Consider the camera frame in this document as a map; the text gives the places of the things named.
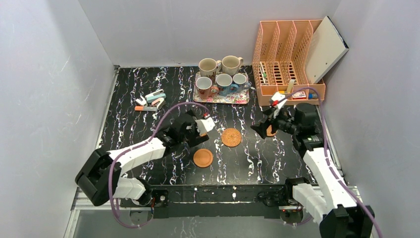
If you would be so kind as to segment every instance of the round cork coaster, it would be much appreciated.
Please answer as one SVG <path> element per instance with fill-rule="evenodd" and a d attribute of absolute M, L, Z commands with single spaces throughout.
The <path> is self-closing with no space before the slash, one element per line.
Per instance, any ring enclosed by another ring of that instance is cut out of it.
<path fill-rule="evenodd" d="M 208 149 L 199 149 L 193 157 L 194 164 L 200 168 L 205 168 L 213 162 L 213 153 Z"/>
<path fill-rule="evenodd" d="M 241 133 L 235 128 L 228 128 L 222 133 L 222 143 L 225 146 L 235 147 L 242 141 Z"/>
<path fill-rule="evenodd" d="M 267 136 L 268 137 L 273 137 L 273 136 L 276 135 L 276 133 L 277 133 L 277 131 L 275 133 L 271 133 L 271 125 L 269 125 L 268 128 L 267 128 Z"/>

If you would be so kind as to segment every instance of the cable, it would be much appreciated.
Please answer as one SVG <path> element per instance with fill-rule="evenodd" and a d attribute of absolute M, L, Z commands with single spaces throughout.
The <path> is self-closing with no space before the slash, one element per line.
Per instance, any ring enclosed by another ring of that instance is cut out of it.
<path fill-rule="evenodd" d="M 312 219 L 312 216 L 311 216 L 311 215 L 309 215 L 309 217 L 308 217 L 308 218 L 306 218 L 306 220 L 301 221 L 301 222 L 299 222 L 299 223 L 296 223 L 296 225 L 297 225 L 297 226 L 303 225 L 303 224 L 307 223 L 308 221 L 310 221 L 311 219 Z"/>
<path fill-rule="evenodd" d="M 315 94 L 318 96 L 318 101 L 319 101 L 319 111 L 320 111 L 320 116 L 321 116 L 321 126 L 322 126 L 322 133 L 324 135 L 324 154 L 325 154 L 325 161 L 327 163 L 327 165 L 330 167 L 330 171 L 332 173 L 332 175 L 338 179 L 339 176 L 335 173 L 335 171 L 331 168 L 331 164 L 329 162 L 328 159 L 328 153 L 327 153 L 327 148 L 328 148 L 328 144 L 327 144 L 327 135 L 326 135 L 326 130 L 325 130 L 325 117 L 324 117 L 324 113 L 323 113 L 323 108 L 322 108 L 322 103 L 321 103 L 321 98 L 319 97 L 319 93 L 317 92 L 316 89 L 312 88 L 312 87 L 305 87 L 305 88 L 301 88 L 299 90 L 296 90 L 294 92 L 292 92 L 291 94 L 287 95 L 285 98 L 281 99 L 278 103 L 283 102 L 284 100 L 286 100 L 287 98 L 290 98 L 293 94 L 303 91 L 305 89 L 310 89 L 312 91 L 315 92 Z M 379 224 L 376 222 L 375 218 L 373 217 L 373 215 L 370 213 L 370 211 L 368 210 L 368 208 L 362 203 L 362 201 L 360 201 L 359 198 L 357 198 L 351 191 L 350 189 L 344 184 L 343 181 L 339 180 L 338 183 L 344 188 L 344 190 L 346 190 L 346 192 L 356 201 L 356 203 L 363 209 L 363 211 L 367 214 L 367 216 L 369 217 L 369 219 L 372 221 L 373 225 L 375 226 L 376 232 L 378 234 L 379 238 L 383 238 L 382 235 L 382 231 L 379 228 Z"/>
<path fill-rule="evenodd" d="M 131 223 L 133 223 L 134 224 L 134 222 L 133 222 L 133 219 L 131 218 L 131 214 L 134 214 L 134 213 L 142 213 L 142 211 L 132 211 L 131 209 L 130 209 L 130 213 L 129 213 L 129 219 L 130 219 L 130 222 Z M 147 225 L 151 220 L 153 219 L 153 213 L 152 213 L 152 216 L 150 217 L 150 219 L 148 218 L 148 220 L 146 221 L 146 222 L 144 222 L 143 224 L 140 224 L 139 226 L 145 226 L 145 225 Z"/>
<path fill-rule="evenodd" d="M 300 212 L 302 210 L 303 210 L 303 205 L 298 203 L 298 207 L 296 208 L 296 211 Z"/>
<path fill-rule="evenodd" d="M 148 144 L 155 136 L 156 136 L 156 133 L 159 131 L 159 129 L 160 129 L 160 126 L 162 125 L 162 123 L 163 123 L 163 120 L 165 120 L 165 118 L 169 115 L 169 113 L 172 111 L 172 110 L 174 110 L 175 108 L 177 108 L 177 107 L 179 107 L 179 106 L 182 106 L 182 105 L 196 105 L 196 106 L 199 106 L 199 107 L 202 107 L 202 108 L 204 108 L 207 112 L 210 112 L 209 111 L 209 109 L 208 108 L 206 108 L 204 105 L 202 105 L 202 104 L 199 104 L 199 103 L 194 103 L 194 102 L 184 102 L 184 103 L 178 103 L 178 104 L 176 104 L 175 106 L 173 106 L 173 107 L 171 107 L 164 115 L 163 115 L 163 117 L 162 117 L 162 119 L 160 119 L 160 121 L 159 121 L 159 123 L 157 124 L 157 127 L 156 127 L 156 129 L 153 131 L 153 134 L 151 135 L 151 137 L 149 137 L 149 139 L 145 142 L 145 143 L 142 143 L 142 144 L 140 144 L 140 145 L 137 145 L 137 146 L 134 146 L 134 147 L 132 147 L 132 148 L 128 148 L 128 149 L 126 149 L 126 150 L 124 150 L 124 151 L 122 151 L 119 155 L 117 155 L 116 157 L 115 157 L 115 159 L 114 159 L 114 161 L 112 162 L 112 164 L 111 164 L 111 167 L 110 167 L 110 169 L 109 169 L 109 176 L 108 176 L 108 195 L 109 195 L 109 201 L 110 201 L 110 203 L 111 203 L 111 210 L 112 210 L 112 213 L 114 214 L 114 218 L 116 219 L 116 221 L 118 222 L 118 223 L 120 223 L 120 225 L 122 225 L 122 226 L 124 226 L 124 227 L 127 227 L 127 228 L 139 228 L 139 227 L 142 227 L 142 226 L 144 226 L 144 225 L 146 225 L 149 221 L 147 221 L 146 223 L 143 223 L 143 224 L 141 224 L 141 225 L 136 225 L 136 226 L 131 226 L 131 225 L 127 225 L 127 224 L 125 224 L 125 223 L 123 223 L 120 219 L 119 219 L 119 216 L 120 216 L 120 214 L 118 213 L 119 212 L 119 204 L 118 204 L 118 198 L 116 199 L 116 204 L 114 204 L 114 197 L 113 197 L 113 194 L 112 194 L 112 174 L 113 174 L 113 171 L 114 171 L 114 168 L 115 168 L 115 164 L 117 163 L 117 161 L 118 161 L 118 159 L 119 158 L 121 158 L 123 155 L 125 155 L 125 154 L 127 154 L 128 152 L 130 152 L 130 151 L 132 151 L 132 150 L 135 150 L 135 149 L 138 149 L 138 148 L 140 148 L 140 147 L 142 147 L 142 146 L 145 146 L 146 144 Z"/>
<path fill-rule="evenodd" d="M 150 206 L 150 212 L 152 213 L 152 215 L 153 215 L 153 212 L 154 212 L 154 206 L 155 206 L 155 198 L 153 198 L 153 203 Z"/>

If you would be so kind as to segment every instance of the white wall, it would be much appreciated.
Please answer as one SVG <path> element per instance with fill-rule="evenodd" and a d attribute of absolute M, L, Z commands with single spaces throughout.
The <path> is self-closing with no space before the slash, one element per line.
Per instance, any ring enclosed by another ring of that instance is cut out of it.
<path fill-rule="evenodd" d="M 79 0 L 113 64 L 250 63 L 261 20 L 322 19 L 339 0 Z"/>
<path fill-rule="evenodd" d="M 3 0 L 0 75 L 1 237 L 62 237 L 113 65 L 77 0 Z"/>
<path fill-rule="evenodd" d="M 420 3 L 343 0 L 350 50 L 328 75 L 326 119 L 346 178 L 385 237 L 418 237 Z"/>

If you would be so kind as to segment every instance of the stapler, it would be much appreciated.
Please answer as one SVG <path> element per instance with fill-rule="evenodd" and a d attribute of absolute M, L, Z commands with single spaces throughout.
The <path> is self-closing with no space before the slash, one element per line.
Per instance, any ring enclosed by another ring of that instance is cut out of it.
<path fill-rule="evenodd" d="M 146 101 L 151 103 L 158 98 L 166 98 L 166 94 L 163 93 L 163 89 L 159 89 L 156 92 L 146 95 Z"/>
<path fill-rule="evenodd" d="M 165 105 L 164 98 L 158 98 L 152 102 L 152 107 L 157 107 L 158 110 L 160 110 L 164 105 Z"/>

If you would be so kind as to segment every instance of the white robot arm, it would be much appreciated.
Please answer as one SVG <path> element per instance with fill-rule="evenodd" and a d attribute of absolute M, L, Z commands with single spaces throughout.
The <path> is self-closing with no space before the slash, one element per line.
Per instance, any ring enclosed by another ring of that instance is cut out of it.
<path fill-rule="evenodd" d="M 214 128 L 214 121 L 211 117 L 205 119 L 195 120 L 197 127 L 196 130 L 198 134 L 205 134 Z M 115 159 L 122 151 L 134 148 L 145 141 L 137 143 L 135 145 L 125 147 L 119 150 L 109 151 L 110 157 Z M 163 142 L 158 138 L 153 138 L 148 144 L 144 145 L 139 149 L 131 150 L 130 152 L 124 154 L 119 158 L 121 163 L 121 173 L 123 176 L 126 172 L 132 170 L 133 168 L 145 164 L 151 160 L 160 159 L 165 155 L 167 148 L 164 146 Z M 129 198 L 133 200 L 138 200 L 144 194 L 146 188 L 142 182 L 136 178 L 120 178 L 118 180 L 117 188 L 114 193 L 114 198 Z"/>
<path fill-rule="evenodd" d="M 323 197 L 319 196 L 305 178 L 288 178 L 285 184 L 285 198 L 302 204 L 318 223 L 322 237 L 369 237 L 372 220 L 342 187 L 344 180 L 333 161 L 330 152 L 324 149 L 323 137 L 317 128 L 318 113 L 315 106 L 299 103 L 292 116 L 282 107 L 285 96 L 275 93 L 265 122 L 252 125 L 262 138 L 267 137 L 267 128 L 272 133 L 282 130 L 292 135 L 293 145 L 311 169 Z"/>
<path fill-rule="evenodd" d="M 104 204 L 109 200 L 107 176 L 110 164 L 117 156 L 123 154 L 123 151 L 132 149 L 120 156 L 116 163 L 118 166 L 114 168 L 113 197 L 139 200 L 147 191 L 146 182 L 137 178 L 123 178 L 126 172 L 176 151 L 183 142 L 193 147 L 207 141 L 209 137 L 206 133 L 213 130 L 214 126 L 209 114 L 204 114 L 202 119 L 198 119 L 192 111 L 188 111 L 181 114 L 171 125 L 161 129 L 155 138 L 141 147 L 139 145 L 148 140 L 119 150 L 95 150 L 75 181 L 95 206 Z"/>

